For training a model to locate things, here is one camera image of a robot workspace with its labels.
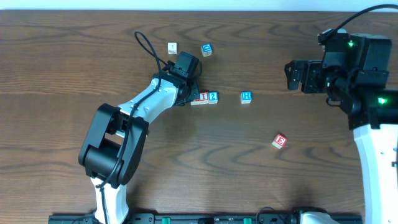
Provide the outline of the red letter I block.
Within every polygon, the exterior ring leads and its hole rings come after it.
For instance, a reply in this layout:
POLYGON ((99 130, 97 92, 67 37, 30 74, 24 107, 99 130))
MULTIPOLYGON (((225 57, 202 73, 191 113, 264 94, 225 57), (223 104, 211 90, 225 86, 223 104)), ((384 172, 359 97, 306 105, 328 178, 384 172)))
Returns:
POLYGON ((201 104, 208 104, 209 103, 209 95, 208 92, 201 92, 199 102, 201 104))

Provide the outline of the red letter A block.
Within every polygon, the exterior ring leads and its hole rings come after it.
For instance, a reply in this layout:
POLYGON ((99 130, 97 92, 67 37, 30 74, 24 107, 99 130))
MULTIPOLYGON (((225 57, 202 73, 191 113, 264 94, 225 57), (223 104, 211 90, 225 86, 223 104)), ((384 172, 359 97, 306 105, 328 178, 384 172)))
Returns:
POLYGON ((201 104, 201 100, 200 100, 200 99, 193 100, 190 104, 191 104, 192 106, 193 106, 193 105, 200 105, 200 104, 201 104))

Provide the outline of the blue number 2 block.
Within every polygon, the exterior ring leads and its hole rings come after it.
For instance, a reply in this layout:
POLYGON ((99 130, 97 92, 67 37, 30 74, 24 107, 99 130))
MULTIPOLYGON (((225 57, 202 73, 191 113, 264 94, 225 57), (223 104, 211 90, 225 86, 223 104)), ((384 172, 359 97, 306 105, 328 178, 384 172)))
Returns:
POLYGON ((208 93, 208 103, 217 104, 218 103, 218 92, 213 91, 208 93))

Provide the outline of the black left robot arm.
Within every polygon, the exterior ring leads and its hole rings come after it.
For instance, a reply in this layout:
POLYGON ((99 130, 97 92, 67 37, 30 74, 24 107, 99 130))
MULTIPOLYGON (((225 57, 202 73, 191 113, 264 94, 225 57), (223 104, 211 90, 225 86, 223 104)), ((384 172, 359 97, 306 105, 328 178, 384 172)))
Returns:
POLYGON ((198 58, 181 52, 155 73, 132 100, 102 104, 94 115, 78 162, 95 186, 98 223, 124 223, 129 213, 126 185, 140 163, 149 125, 163 111, 199 98, 198 58))

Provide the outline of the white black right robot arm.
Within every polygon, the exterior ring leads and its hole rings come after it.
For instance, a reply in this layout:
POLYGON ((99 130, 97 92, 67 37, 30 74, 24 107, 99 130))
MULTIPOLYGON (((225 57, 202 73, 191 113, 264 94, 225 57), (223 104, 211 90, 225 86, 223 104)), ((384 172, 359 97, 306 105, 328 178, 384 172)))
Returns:
POLYGON ((318 35, 321 60, 292 60, 289 90, 325 93, 348 117, 359 152, 366 223, 397 223, 397 90, 387 89, 392 41, 328 29, 318 35))

